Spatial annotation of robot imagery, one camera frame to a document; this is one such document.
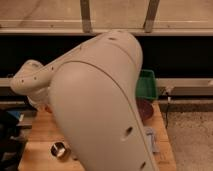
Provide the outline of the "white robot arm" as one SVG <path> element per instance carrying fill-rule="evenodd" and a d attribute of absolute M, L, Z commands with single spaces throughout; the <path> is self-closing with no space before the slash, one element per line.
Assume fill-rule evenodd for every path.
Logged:
<path fill-rule="evenodd" d="M 51 106 L 85 171 L 159 171 L 136 104 L 142 60 L 131 33 L 111 30 L 47 65 L 26 61 L 10 87 Z"/>

